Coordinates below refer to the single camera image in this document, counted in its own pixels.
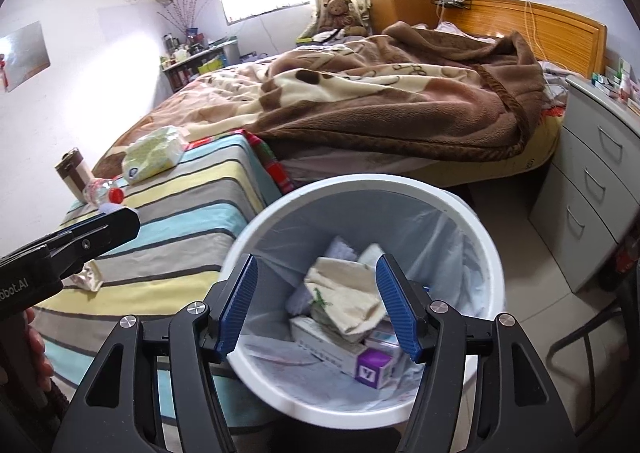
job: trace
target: gray cabinet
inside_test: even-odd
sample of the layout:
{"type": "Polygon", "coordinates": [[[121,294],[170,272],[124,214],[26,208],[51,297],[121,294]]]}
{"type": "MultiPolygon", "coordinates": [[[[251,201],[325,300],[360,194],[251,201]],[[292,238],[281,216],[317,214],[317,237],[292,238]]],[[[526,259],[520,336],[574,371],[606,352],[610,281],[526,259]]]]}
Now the gray cabinet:
{"type": "Polygon", "coordinates": [[[576,292],[640,210],[640,118],[587,81],[568,81],[558,150],[529,219],[576,292]]]}

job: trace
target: drawer handle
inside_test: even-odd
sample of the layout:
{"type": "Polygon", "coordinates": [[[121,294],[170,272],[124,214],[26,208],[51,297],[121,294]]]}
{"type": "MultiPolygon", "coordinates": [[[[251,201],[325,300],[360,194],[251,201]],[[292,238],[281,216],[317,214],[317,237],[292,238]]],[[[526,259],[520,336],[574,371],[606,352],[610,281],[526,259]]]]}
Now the drawer handle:
{"type": "Polygon", "coordinates": [[[607,188],[606,186],[603,186],[602,184],[600,184],[593,175],[591,175],[591,173],[589,173],[589,170],[587,170],[586,168],[584,169],[584,172],[587,174],[587,176],[593,180],[596,183],[596,186],[598,186],[598,188],[602,189],[602,192],[606,192],[607,188]]]}
{"type": "Polygon", "coordinates": [[[618,141],[616,141],[614,138],[612,138],[607,132],[605,132],[601,126],[598,126],[598,131],[603,134],[604,136],[606,136],[607,139],[611,140],[611,142],[613,144],[615,144],[617,147],[619,147],[620,150],[622,150],[622,144],[620,144],[618,141]]]}
{"type": "Polygon", "coordinates": [[[571,209],[569,208],[569,206],[566,207],[566,212],[571,215],[571,218],[574,219],[575,223],[578,224],[578,226],[580,226],[580,229],[584,229],[586,227],[584,224],[580,224],[578,222],[578,219],[575,217],[575,215],[571,213],[571,209]]]}

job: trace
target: hand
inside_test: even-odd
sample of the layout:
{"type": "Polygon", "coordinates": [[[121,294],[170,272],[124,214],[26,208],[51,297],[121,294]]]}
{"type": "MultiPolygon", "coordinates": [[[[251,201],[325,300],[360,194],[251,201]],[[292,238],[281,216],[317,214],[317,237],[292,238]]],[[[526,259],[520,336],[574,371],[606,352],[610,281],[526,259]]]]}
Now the hand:
{"type": "Polygon", "coordinates": [[[24,312],[24,316],[27,320],[27,339],[33,352],[33,366],[36,369],[36,375],[38,376],[38,386],[44,391],[51,391],[51,376],[53,375],[53,366],[51,362],[45,356],[44,340],[39,332],[31,327],[31,323],[36,317],[36,313],[32,308],[28,308],[24,312]]]}

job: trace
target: trash can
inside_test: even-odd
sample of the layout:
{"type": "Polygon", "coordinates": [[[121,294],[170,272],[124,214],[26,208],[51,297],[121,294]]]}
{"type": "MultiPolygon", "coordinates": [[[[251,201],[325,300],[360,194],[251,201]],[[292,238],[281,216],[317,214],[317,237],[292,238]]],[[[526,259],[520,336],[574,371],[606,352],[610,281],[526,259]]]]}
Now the trash can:
{"type": "MultiPolygon", "coordinates": [[[[258,214],[229,251],[222,278],[242,253],[258,258],[258,286],[241,339],[228,356],[255,395],[290,417],[322,427],[371,429],[404,422],[422,373],[410,361],[391,390],[378,390],[337,371],[327,379],[316,377],[319,369],[257,357],[243,344],[243,338],[255,337],[263,343],[290,341],[285,301],[336,236],[357,252],[378,243],[410,280],[430,288],[433,299],[485,319],[504,309],[500,258],[460,198],[416,180],[375,174],[326,179],[291,192],[258,214]]],[[[476,358],[467,357],[465,383],[476,369],[476,358]]]]}

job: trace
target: window frame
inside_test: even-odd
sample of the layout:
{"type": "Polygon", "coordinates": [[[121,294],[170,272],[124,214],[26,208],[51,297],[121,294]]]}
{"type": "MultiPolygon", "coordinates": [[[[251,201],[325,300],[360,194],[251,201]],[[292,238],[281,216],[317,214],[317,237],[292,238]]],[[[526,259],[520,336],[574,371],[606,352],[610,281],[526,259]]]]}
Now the window frame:
{"type": "Polygon", "coordinates": [[[287,9],[298,8],[300,6],[307,6],[310,3],[311,3],[311,0],[307,0],[306,2],[300,2],[299,4],[292,4],[290,6],[283,6],[283,7],[280,7],[280,8],[272,9],[270,11],[264,11],[263,13],[252,14],[252,16],[247,16],[245,18],[240,18],[240,20],[235,20],[235,21],[230,22],[228,20],[228,17],[226,16],[225,3],[222,0],[220,0],[220,4],[222,5],[222,12],[225,15],[225,21],[226,21],[226,24],[228,26],[239,24],[240,22],[244,22],[245,20],[251,20],[252,18],[258,18],[259,16],[263,16],[264,14],[273,13],[275,11],[284,11],[284,10],[287,10],[287,9]]]}

